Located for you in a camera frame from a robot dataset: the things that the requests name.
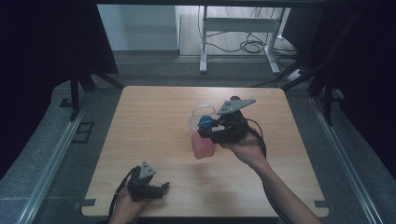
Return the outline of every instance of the wooden table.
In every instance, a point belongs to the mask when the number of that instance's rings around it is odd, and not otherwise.
[[[123,90],[86,195],[97,205],[82,213],[106,216],[121,180],[147,161],[157,171],[150,185],[169,181],[170,189],[141,217],[276,217],[258,176],[230,150],[217,146],[214,157],[193,157],[191,111],[219,109],[233,95],[257,100],[241,111],[261,125],[271,166],[317,216],[327,216],[328,208],[315,207],[324,198],[281,89],[141,86]]]

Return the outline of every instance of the clear plastic cup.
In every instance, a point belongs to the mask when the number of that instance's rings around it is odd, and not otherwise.
[[[212,119],[218,117],[216,109],[212,105],[198,105],[192,111],[191,117],[189,118],[191,147],[194,157],[197,160],[212,157],[216,149],[216,144],[214,144],[210,138],[202,138],[197,132],[198,122],[202,116],[210,116]]]

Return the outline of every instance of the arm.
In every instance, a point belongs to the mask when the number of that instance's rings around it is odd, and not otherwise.
[[[148,203],[149,200],[138,200],[137,202],[134,202],[129,190],[127,188],[123,188],[117,199],[113,216],[111,217],[108,224],[130,223]]]
[[[237,144],[221,144],[229,148],[235,156],[250,168],[262,180],[262,184],[277,208],[294,224],[320,223],[311,210],[289,189],[289,187],[272,170],[257,139],[248,134]]]

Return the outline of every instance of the white wall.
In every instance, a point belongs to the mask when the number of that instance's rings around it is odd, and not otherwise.
[[[98,5],[112,50],[178,49],[177,6]]]

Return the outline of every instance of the white stand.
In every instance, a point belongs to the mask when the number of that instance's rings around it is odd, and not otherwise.
[[[271,65],[274,74],[279,74],[276,60],[272,53],[280,24],[285,13],[282,8],[278,18],[276,19],[239,19],[239,18],[208,18],[207,6],[205,6],[203,26],[202,26],[202,45],[201,45],[201,61],[200,72],[206,73],[206,32],[207,31],[230,31],[230,32],[254,32],[254,33],[271,33],[267,46],[264,47],[265,54]]]

